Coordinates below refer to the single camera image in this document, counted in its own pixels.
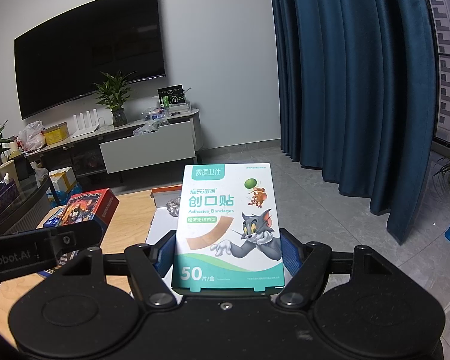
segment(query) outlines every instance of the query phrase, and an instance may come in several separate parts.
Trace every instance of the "white router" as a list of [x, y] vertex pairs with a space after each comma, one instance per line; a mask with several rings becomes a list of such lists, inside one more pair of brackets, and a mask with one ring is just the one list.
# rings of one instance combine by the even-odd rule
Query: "white router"
[[85, 124], [85, 119], [83, 117], [83, 112], [80, 112], [79, 119], [77, 118], [77, 115], [73, 115], [73, 120], [75, 121], [75, 127], [77, 128], [77, 130], [72, 135], [70, 135], [70, 138], [80, 137], [80, 135], [90, 134], [91, 132], [94, 132], [98, 128], [98, 115], [96, 108], [94, 108], [94, 118], [95, 120], [92, 121], [90, 111], [87, 111], [87, 127], [87, 125]]

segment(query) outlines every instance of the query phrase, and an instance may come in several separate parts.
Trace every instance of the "open drawer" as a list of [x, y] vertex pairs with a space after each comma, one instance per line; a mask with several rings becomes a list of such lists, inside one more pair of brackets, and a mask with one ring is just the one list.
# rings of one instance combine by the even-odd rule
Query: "open drawer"
[[100, 144], [107, 173], [195, 157], [191, 123]]

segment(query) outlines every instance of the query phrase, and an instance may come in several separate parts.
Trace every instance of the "black flat-screen tv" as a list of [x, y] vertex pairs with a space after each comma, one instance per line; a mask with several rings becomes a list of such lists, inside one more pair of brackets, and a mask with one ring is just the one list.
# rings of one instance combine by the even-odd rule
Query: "black flat-screen tv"
[[15, 39], [22, 119], [89, 95], [101, 72], [132, 82], [165, 75], [158, 0], [96, 0]]

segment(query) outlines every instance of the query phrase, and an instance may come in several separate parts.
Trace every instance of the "wooden table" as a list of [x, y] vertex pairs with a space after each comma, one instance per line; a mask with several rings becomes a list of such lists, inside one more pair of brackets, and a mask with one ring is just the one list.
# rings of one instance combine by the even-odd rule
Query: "wooden table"
[[[104, 254], [122, 253], [129, 245], [145, 242], [155, 213], [155, 203], [150, 192], [118, 196], [120, 203], [101, 245]], [[58, 209], [59, 207], [51, 209], [38, 227], [42, 227], [42, 223]], [[12, 345], [15, 345], [15, 341], [8, 328], [8, 313], [19, 298], [42, 280], [38, 274], [30, 274], [0, 284], [0, 334]], [[107, 276], [107, 282], [126, 292], [130, 291], [126, 277]]]

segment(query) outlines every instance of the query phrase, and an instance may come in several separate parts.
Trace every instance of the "white wall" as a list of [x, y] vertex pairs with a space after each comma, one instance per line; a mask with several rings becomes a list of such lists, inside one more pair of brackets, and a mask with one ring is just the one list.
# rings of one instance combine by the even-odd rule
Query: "white wall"
[[[94, 108], [74, 100], [22, 121], [15, 83], [13, 41], [40, 23], [93, 0], [0, 0], [0, 123], [5, 135], [26, 123], [51, 126]], [[271, 0], [160, 0], [166, 78], [133, 85], [124, 108], [129, 121], [155, 105], [156, 89], [182, 84], [200, 109], [205, 147], [280, 136], [275, 30]], [[57, 83], [66, 84], [66, 78]], [[111, 112], [98, 109], [111, 123]]]

